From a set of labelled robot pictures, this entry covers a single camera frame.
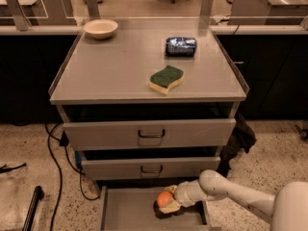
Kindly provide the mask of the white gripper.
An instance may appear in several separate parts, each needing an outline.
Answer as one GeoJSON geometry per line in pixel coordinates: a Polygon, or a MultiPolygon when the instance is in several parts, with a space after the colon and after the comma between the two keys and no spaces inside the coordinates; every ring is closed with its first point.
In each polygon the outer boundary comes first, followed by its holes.
{"type": "Polygon", "coordinates": [[[181,206],[185,208],[191,207],[196,202],[201,201],[203,196],[203,191],[197,180],[183,182],[178,186],[171,185],[165,187],[165,190],[174,193],[175,200],[159,208],[163,214],[175,213],[180,210],[181,206]]]}

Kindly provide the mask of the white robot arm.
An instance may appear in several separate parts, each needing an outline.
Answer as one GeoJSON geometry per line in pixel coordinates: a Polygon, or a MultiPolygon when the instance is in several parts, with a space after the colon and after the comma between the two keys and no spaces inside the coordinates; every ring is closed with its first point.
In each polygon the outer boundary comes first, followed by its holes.
{"type": "Polygon", "coordinates": [[[199,201],[228,197],[269,224],[269,231],[308,231],[308,183],[291,182],[276,195],[233,183],[213,170],[197,180],[166,187],[157,196],[158,210],[166,215],[199,201]]]}

